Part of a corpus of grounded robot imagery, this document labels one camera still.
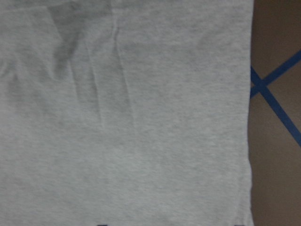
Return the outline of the grey cartoon print t-shirt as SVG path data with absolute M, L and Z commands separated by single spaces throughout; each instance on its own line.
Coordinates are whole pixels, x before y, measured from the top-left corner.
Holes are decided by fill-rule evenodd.
M 251 0 L 3 0 L 3 226 L 253 225 Z

